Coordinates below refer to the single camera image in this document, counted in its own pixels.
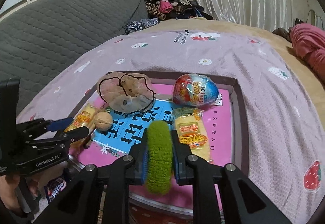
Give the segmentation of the person left hand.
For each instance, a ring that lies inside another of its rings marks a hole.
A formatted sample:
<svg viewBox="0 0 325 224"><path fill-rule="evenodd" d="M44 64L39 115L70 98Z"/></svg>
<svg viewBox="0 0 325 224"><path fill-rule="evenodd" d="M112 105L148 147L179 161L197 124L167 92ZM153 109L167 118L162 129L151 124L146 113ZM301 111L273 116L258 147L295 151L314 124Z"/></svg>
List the person left hand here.
<svg viewBox="0 0 325 224"><path fill-rule="evenodd" d="M41 172L31 176L28 183L29 193L37 197L41 186L47 184L50 178L51 176L47 172ZM1 201L8 210L14 213L22 212L22 207L15 191L19 183L20 175L18 173L1 176Z"/></svg>

